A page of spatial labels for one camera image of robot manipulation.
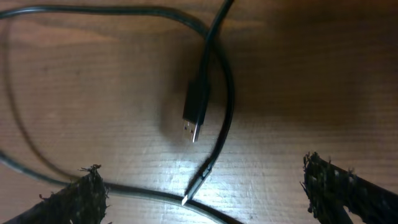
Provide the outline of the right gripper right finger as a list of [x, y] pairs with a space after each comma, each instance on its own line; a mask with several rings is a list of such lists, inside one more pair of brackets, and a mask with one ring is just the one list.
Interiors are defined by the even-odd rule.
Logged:
[[303, 171], [308, 212], [321, 224], [352, 223], [348, 212], [363, 223], [397, 223], [397, 194], [323, 160], [317, 152], [304, 155]]

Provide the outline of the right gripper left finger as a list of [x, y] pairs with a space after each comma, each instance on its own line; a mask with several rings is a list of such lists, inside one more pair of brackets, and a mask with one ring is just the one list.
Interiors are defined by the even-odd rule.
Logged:
[[82, 168], [87, 174], [6, 224], [100, 224], [106, 215], [109, 190], [98, 173], [101, 166]]

